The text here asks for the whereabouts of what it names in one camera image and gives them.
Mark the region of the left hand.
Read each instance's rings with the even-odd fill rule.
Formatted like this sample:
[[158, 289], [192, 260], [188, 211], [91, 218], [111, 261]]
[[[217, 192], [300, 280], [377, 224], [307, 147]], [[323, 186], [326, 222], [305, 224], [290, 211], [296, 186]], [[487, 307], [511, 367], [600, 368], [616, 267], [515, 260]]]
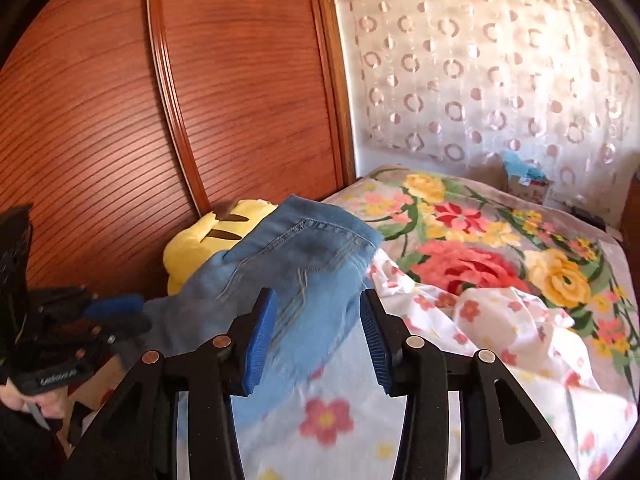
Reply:
[[35, 404], [44, 418], [63, 419], [66, 412], [67, 389], [58, 388], [38, 396], [25, 396], [10, 382], [0, 386], [1, 403], [13, 411], [28, 413], [28, 404]]

